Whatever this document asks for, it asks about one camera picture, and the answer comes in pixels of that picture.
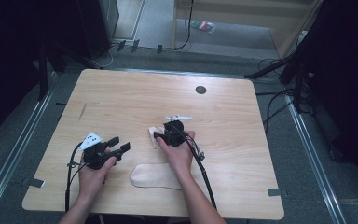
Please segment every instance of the gray floor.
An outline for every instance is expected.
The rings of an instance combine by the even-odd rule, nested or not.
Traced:
[[[137,37],[141,39],[140,44],[144,43],[144,47],[151,47],[157,44],[170,45],[170,35],[162,38],[155,32],[151,32],[152,29],[150,27],[146,28],[145,26],[145,23],[156,24],[154,21],[147,20],[149,18],[146,14],[147,9],[154,8],[148,5],[151,3],[156,3],[156,1],[146,0],[145,11],[137,32]],[[222,42],[219,41],[224,39],[224,37],[215,40],[216,46],[213,44],[213,40],[211,40],[212,42],[208,43],[211,46],[207,48],[207,52],[196,51],[198,48],[195,46],[198,43],[191,39],[191,49],[194,51],[185,49],[184,51],[164,51],[161,54],[157,54],[155,49],[138,49],[136,52],[131,53],[131,46],[127,46],[119,52],[116,49],[112,49],[111,54],[114,60],[104,69],[141,69],[171,71],[173,73],[193,72],[202,73],[207,76],[243,78],[245,74],[252,74],[258,71],[260,59],[277,57],[276,51],[270,49],[271,42],[267,38],[264,28],[260,28],[259,34],[256,34],[254,29],[253,33],[251,32],[247,35],[232,36],[231,45],[243,42],[237,39],[242,40],[244,36],[247,36],[247,38],[252,38],[253,36],[254,39],[247,40],[245,48],[231,47],[238,48],[238,51],[248,49],[249,51],[246,50],[248,55],[238,55],[235,50],[235,53],[232,55],[216,53],[213,47],[220,48]],[[258,39],[259,36],[264,36],[263,39],[266,42],[262,43],[263,41]],[[98,63],[109,63],[110,60],[109,54],[106,53],[97,61]],[[33,212],[22,209],[21,202],[27,187],[22,186],[20,182],[24,177],[34,176],[48,141],[64,110],[62,105],[56,105],[56,103],[67,102],[76,84],[78,75],[84,68],[70,60],[68,63],[65,73],[57,74],[57,84],[51,94],[46,111],[36,125],[30,141],[25,146],[21,160],[15,167],[14,173],[0,197],[0,223],[57,223],[63,214]],[[263,62],[261,67],[268,64],[269,62]],[[265,77],[255,80],[254,84],[256,92],[280,91],[282,89],[278,76],[275,73],[270,73]],[[1,126],[0,170],[36,106],[37,96],[38,87],[35,87]],[[271,96],[257,97],[263,119],[266,118],[267,106],[270,99]],[[272,105],[271,111],[277,110],[284,104],[284,97],[279,97]],[[302,118],[307,124],[309,134],[334,192],[341,202],[340,205],[347,223],[358,223],[358,168],[351,163],[332,161],[328,154],[327,144],[321,135],[316,120],[311,115],[302,115]],[[249,220],[249,223],[333,223],[315,174],[310,166],[307,153],[288,109],[283,110],[282,113],[271,120],[267,139],[279,187],[288,192],[288,196],[282,197],[285,217],[280,221]],[[227,222],[246,223],[246,220],[228,219]]]

